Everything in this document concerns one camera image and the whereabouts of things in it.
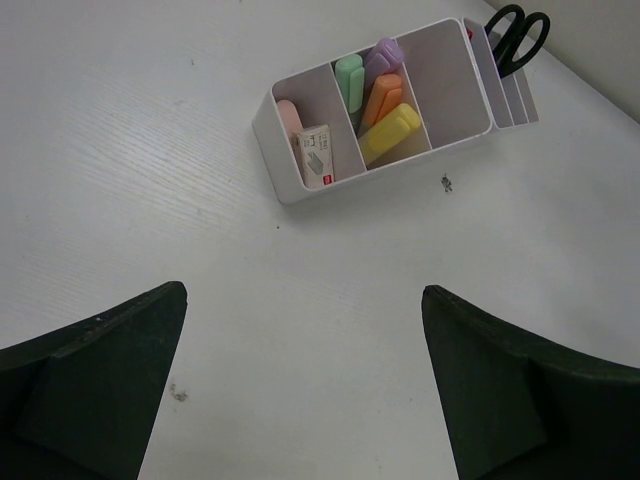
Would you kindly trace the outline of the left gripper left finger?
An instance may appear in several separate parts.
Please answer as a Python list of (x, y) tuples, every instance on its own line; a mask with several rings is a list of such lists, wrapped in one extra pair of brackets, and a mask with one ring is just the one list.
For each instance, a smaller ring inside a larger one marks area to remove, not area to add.
[(170, 281), (2, 349), (2, 478), (137, 478), (186, 311)]

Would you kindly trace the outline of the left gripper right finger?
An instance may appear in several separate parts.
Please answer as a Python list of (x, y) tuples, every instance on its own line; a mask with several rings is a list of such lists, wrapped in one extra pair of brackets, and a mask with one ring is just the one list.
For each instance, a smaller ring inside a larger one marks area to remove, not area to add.
[(461, 479), (636, 479), (639, 371), (501, 320), (438, 285), (422, 318)]

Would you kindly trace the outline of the yellow highlighter marker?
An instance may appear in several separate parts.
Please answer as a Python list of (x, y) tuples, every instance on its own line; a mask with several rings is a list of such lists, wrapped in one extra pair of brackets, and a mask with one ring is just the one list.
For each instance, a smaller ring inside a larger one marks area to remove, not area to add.
[(422, 125), (420, 115), (407, 103), (401, 103), (371, 127), (359, 140), (367, 167), (416, 132)]

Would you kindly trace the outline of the orange capped marker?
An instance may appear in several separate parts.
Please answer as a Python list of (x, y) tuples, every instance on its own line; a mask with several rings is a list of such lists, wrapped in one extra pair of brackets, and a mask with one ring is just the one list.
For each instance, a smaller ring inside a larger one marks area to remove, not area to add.
[(402, 100), (402, 96), (403, 80), (398, 74), (379, 76), (372, 85), (357, 136), (363, 136), (396, 108)]

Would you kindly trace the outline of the pink white stapler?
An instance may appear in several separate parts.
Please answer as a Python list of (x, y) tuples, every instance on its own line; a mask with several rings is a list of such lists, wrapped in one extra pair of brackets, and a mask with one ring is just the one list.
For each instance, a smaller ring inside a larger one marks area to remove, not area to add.
[(286, 99), (277, 101), (276, 106), (289, 143), (295, 147), (296, 135), (304, 130), (297, 107)]

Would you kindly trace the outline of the black handled scissors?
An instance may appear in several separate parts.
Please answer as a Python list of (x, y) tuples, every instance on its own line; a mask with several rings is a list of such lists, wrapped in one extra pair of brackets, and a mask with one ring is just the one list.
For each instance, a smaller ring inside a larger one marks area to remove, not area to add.
[[(489, 36), (493, 28), (509, 15), (513, 15), (510, 26), (492, 48), (493, 59), (500, 78), (514, 74), (530, 62), (541, 50), (551, 30), (551, 19), (547, 14), (543, 12), (526, 14), (519, 5), (508, 4), (500, 8), (485, 24), (485, 34)], [(520, 45), (536, 23), (541, 24), (538, 39), (526, 54), (516, 59)]]

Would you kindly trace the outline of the pink purple highlighter marker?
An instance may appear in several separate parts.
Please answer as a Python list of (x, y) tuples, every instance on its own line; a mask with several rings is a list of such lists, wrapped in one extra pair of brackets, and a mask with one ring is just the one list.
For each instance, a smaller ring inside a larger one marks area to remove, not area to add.
[(391, 38), (381, 39), (365, 56), (365, 84), (371, 85), (385, 74), (395, 72), (404, 61), (404, 51)]

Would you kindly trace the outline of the green highlighter marker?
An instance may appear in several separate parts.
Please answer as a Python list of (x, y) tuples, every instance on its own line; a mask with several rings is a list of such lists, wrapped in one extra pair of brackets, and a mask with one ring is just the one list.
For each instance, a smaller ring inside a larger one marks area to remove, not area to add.
[(342, 57), (335, 63), (334, 75), (351, 124), (357, 129), (364, 96), (363, 58), (359, 54)]

